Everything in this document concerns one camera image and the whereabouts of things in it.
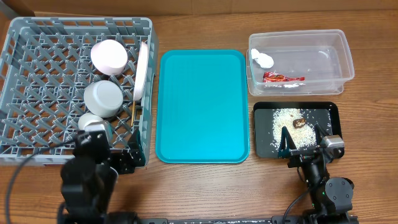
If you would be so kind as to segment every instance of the grid pattern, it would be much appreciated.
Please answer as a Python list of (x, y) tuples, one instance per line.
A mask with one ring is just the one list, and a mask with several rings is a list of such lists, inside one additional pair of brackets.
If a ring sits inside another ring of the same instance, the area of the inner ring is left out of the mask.
[[(100, 80), (117, 84), (124, 97), (121, 109), (110, 121), (113, 125), (111, 149), (128, 148), (127, 140), (136, 128), (141, 131), (143, 145), (147, 144), (147, 134), (142, 133), (147, 131), (147, 126), (143, 122), (152, 121), (150, 97), (156, 65), (155, 43), (150, 40), (151, 37), (157, 40), (148, 19), (32, 17), (21, 18), (11, 26), (19, 28), (20, 32), (17, 34), (10, 27), (10, 37), (1, 57), (1, 78), (6, 84), (0, 105), (5, 111), (0, 126), (0, 156), (24, 156), (51, 143), (71, 139), (77, 133), (79, 117), (88, 112), (83, 101), (84, 89)], [(102, 75), (90, 59), (92, 46), (106, 39), (117, 40), (126, 48), (129, 61), (120, 75)], [(145, 95), (136, 103), (136, 112), (132, 114), (141, 41), (150, 46), (150, 68)], [(49, 155), (69, 155), (71, 149), (73, 145), (64, 146), (50, 151)]]

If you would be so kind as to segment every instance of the red candy wrapper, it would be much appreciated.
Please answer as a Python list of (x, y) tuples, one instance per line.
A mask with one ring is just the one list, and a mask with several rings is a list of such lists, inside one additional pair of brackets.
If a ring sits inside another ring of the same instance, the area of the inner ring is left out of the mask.
[(278, 74), (276, 72), (266, 72), (264, 73), (263, 82), (290, 82), (290, 81), (304, 81), (304, 77), (299, 78), (289, 78), (287, 76)]

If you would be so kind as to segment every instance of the teal tray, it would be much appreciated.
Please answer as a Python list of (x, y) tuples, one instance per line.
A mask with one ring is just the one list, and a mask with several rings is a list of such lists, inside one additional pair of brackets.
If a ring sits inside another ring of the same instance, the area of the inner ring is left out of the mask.
[(160, 63), (155, 151), (167, 163), (249, 155), (246, 67), (236, 50), (172, 50)]

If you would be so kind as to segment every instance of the white crumpled object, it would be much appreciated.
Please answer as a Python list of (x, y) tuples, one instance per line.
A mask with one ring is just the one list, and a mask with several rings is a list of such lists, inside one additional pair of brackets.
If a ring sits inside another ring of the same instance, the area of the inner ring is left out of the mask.
[(251, 49), (251, 58), (253, 58), (261, 68), (271, 68), (274, 66), (274, 59), (256, 49)]

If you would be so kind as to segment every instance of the clear plastic container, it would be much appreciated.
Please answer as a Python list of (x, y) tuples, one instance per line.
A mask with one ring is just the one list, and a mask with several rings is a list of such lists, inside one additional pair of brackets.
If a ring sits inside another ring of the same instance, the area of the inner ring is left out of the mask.
[[(257, 49), (274, 59), (274, 66), (261, 68), (251, 57)], [(354, 65), (347, 39), (341, 30), (303, 30), (252, 34), (247, 53), (249, 92), (253, 96), (337, 95), (354, 78)], [(276, 72), (305, 81), (264, 83), (265, 72)]]

